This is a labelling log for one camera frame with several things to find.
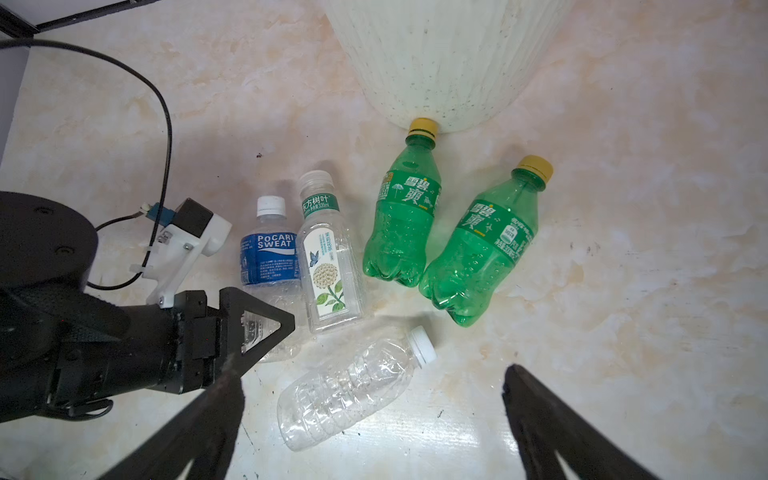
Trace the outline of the clear bottle white cap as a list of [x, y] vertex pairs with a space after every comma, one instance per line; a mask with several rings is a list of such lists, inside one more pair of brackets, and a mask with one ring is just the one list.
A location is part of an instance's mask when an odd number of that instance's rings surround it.
[[391, 404], [437, 353], [426, 329], [395, 330], [346, 350], [290, 384], [277, 421], [286, 446], [303, 451]]

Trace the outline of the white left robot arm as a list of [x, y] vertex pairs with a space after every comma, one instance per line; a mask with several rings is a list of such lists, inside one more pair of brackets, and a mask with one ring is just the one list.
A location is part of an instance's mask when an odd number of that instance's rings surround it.
[[98, 236], [80, 213], [33, 195], [1, 195], [1, 418], [67, 421], [108, 413], [117, 395], [210, 386], [227, 361], [250, 370], [294, 317], [226, 287], [117, 306], [86, 290]]

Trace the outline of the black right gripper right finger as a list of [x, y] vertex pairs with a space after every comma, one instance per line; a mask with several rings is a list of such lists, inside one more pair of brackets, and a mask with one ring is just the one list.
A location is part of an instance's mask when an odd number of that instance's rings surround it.
[[519, 364], [505, 372], [503, 402], [528, 479], [654, 479]]

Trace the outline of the clear bottle green label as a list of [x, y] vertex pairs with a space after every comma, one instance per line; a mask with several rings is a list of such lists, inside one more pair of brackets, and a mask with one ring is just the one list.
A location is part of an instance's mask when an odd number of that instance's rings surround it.
[[297, 237], [310, 331], [321, 334], [364, 316], [361, 269], [331, 175], [305, 173], [298, 181], [303, 224]]

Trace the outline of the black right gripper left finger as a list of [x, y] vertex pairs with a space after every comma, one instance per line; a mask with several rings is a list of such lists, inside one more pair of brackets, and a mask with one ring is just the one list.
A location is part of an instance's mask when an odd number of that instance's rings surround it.
[[225, 372], [103, 479], [223, 479], [245, 407], [240, 376]]

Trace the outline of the Pocari Sweat bottle blue label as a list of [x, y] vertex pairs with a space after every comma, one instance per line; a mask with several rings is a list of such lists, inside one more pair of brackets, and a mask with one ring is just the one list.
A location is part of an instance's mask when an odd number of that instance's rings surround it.
[[259, 197], [255, 227], [240, 242], [241, 283], [247, 293], [292, 314], [296, 323], [294, 332], [264, 356], [265, 362], [296, 357], [306, 339], [296, 240], [285, 200], [280, 196]]

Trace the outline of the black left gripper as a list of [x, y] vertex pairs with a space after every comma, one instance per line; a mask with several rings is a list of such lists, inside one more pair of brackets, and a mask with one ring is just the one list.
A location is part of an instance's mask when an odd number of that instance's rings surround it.
[[201, 290], [177, 296], [180, 304], [123, 306], [125, 337], [96, 344], [98, 396], [142, 389], [184, 394], [212, 385], [221, 372], [243, 376], [295, 330], [293, 314], [245, 291], [220, 291], [219, 308]]

